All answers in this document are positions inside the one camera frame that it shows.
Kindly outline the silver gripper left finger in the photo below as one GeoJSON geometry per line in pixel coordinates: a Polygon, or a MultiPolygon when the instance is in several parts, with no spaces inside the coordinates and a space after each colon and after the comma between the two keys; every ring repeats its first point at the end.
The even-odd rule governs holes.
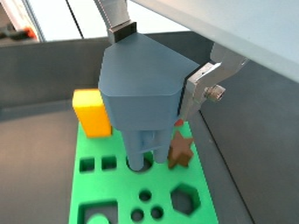
{"type": "Polygon", "coordinates": [[[107,27],[108,42],[115,44],[136,33],[136,22],[128,15],[127,0],[93,0],[107,27]]]}

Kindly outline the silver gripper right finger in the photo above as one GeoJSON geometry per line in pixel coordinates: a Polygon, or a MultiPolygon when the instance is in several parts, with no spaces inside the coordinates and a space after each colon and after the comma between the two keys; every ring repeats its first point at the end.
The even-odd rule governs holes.
{"type": "Polygon", "coordinates": [[[222,99],[226,88],[219,83],[235,75],[247,62],[247,57],[224,46],[214,44],[210,62],[186,80],[179,112],[184,121],[191,119],[207,100],[218,102],[222,99]]]}

